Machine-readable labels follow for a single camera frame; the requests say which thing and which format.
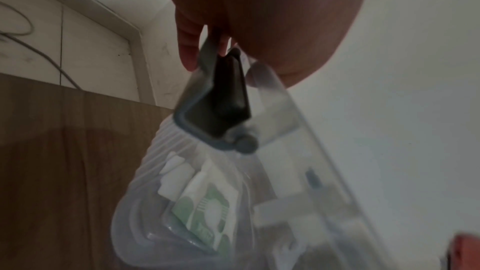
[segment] cable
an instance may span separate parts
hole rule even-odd
[[[22,16],[29,24],[30,26],[30,29],[26,32],[21,32],[21,33],[15,33],[15,32],[3,32],[0,30],[0,35],[16,42],[17,44],[19,45],[22,45],[24,46],[25,48],[37,53],[38,55],[42,56],[43,58],[45,58],[49,63],[52,64],[52,66],[55,67],[55,69],[57,69],[63,76],[66,77],[66,79],[68,79],[69,82],[71,82],[71,84],[77,88],[78,90],[82,91],[82,88],[52,59],[50,58],[47,54],[45,54],[44,52],[40,51],[39,49],[29,45],[28,43],[26,42],[23,42],[21,41],[20,39],[14,37],[14,36],[26,36],[26,35],[30,35],[34,32],[35,30],[35,27],[33,25],[33,23],[30,21],[30,19],[25,16],[22,12],[20,12],[19,10],[17,10],[16,8],[14,8],[13,6],[7,4],[7,3],[4,3],[2,1],[0,1],[0,6],[2,7],[6,7],[12,11],[14,11],[15,13],[19,14],[20,16]]]

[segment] transparent storage bin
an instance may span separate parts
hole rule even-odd
[[[244,55],[242,64],[250,67]],[[129,265],[157,269],[395,269],[276,75],[264,65],[249,73],[252,118],[239,128],[256,135],[256,153],[215,150],[167,118],[116,208],[116,254]],[[229,254],[172,229],[174,203],[157,193],[171,152],[196,172],[210,159],[237,190]]]

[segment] wooden surface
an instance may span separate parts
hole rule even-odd
[[[127,269],[112,215],[170,113],[0,74],[0,269]]]

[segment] baseboard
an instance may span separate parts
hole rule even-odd
[[[135,70],[140,102],[156,105],[139,29],[96,0],[58,1],[130,42],[130,54]]]

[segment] hand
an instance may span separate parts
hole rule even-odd
[[[346,35],[363,0],[172,0],[180,59],[193,71],[204,25],[232,37],[289,87],[318,70]]]

